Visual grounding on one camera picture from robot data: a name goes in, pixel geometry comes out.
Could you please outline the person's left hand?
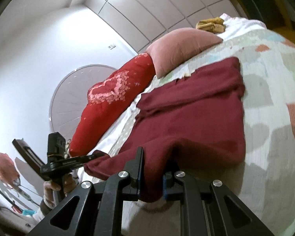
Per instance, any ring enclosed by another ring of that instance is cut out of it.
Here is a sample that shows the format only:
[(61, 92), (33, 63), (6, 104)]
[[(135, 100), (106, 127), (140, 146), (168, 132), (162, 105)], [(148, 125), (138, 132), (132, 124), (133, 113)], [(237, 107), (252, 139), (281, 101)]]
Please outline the person's left hand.
[(71, 174), (65, 175), (63, 179), (63, 188), (61, 188), (53, 181), (46, 181), (43, 184), (43, 203), (48, 208), (53, 209), (56, 206), (54, 193), (59, 192), (61, 189), (63, 189), (65, 195), (67, 195), (76, 188), (76, 182)]

